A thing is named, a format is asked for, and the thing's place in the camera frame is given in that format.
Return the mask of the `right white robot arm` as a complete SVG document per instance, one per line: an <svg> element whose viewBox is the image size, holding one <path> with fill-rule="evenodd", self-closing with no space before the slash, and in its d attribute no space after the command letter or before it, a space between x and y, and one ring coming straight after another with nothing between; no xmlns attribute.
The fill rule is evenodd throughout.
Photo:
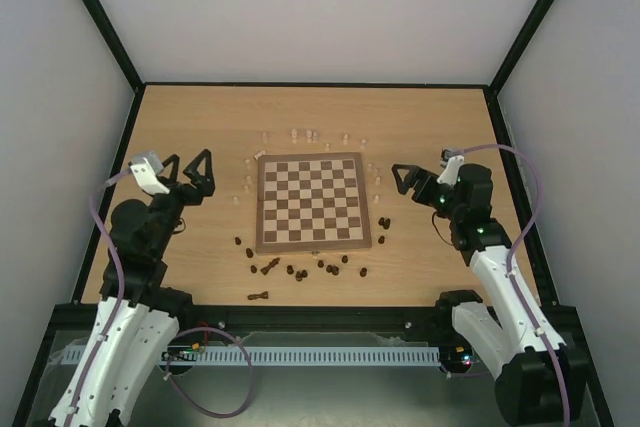
<svg viewBox="0 0 640 427"><path fill-rule="evenodd" d="M473 291L442 293L436 326L447 338L462 336L484 363L503 419L511 426L577 420L588 359L552 326L511 255L492 215L491 170L456 156L441 174L403 164L391 171L400 194L448 220L452 246L489 296L485 303Z"/></svg>

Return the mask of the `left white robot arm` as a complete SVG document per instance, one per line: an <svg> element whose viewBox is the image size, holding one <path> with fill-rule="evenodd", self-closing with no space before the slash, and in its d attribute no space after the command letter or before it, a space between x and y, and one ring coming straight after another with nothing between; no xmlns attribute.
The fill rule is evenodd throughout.
<svg viewBox="0 0 640 427"><path fill-rule="evenodd" d="M94 324L71 381L47 421L50 426L125 426L151 371L193 306L190 294L163 286L163 260L187 206L215 192L212 153L185 168L172 155L136 155L107 181L132 176L148 202L127 199L98 228L108 249Z"/></svg>

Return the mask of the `wooden chess board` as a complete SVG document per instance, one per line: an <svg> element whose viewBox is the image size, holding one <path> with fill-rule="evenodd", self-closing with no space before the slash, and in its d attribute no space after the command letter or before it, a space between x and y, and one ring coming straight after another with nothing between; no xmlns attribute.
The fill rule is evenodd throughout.
<svg viewBox="0 0 640 427"><path fill-rule="evenodd" d="M372 247L357 152L263 155L256 190L255 247L260 254Z"/></svg>

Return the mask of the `lying dark queen piece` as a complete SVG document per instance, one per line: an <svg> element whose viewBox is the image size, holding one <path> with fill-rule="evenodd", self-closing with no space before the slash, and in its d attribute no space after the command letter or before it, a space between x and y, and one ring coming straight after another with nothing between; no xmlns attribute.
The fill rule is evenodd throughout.
<svg viewBox="0 0 640 427"><path fill-rule="evenodd" d="M273 258L266 266L262 267L260 269L260 272L263 275L267 275L275 266L277 266L280 263L280 258L279 257L275 257Z"/></svg>

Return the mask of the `lying dark king piece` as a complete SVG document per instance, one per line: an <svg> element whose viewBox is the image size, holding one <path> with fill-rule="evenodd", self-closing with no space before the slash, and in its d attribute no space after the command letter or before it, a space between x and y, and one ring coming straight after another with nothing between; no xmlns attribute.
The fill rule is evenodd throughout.
<svg viewBox="0 0 640 427"><path fill-rule="evenodd" d="M247 299L250 301L253 300L259 300L259 299L269 299L269 292L268 291L263 291L261 293L254 293L254 294L249 294L247 295Z"/></svg>

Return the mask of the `black metal frame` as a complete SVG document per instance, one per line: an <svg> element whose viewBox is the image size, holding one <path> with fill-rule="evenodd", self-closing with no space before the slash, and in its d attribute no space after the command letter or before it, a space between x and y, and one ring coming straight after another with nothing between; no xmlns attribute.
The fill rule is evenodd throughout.
<svg viewBox="0 0 640 427"><path fill-rule="evenodd" d="M79 278L90 195L140 152L213 154L215 194L186 211L165 256L166 281L199 303L263 286L278 305L422 306L476 286L390 168L434 170L442 149L467 149L493 171L494 214L516 236L486 93L528 158L555 290L578 311L613 422L638 424L639 0L554 0L513 69L536 0L99 1L141 97L81 0L1 0L3 425ZM289 148L292 129L380 169L371 211L393 223L361 252L365 279L260 278L232 244L254 232L254 152Z"/></svg>

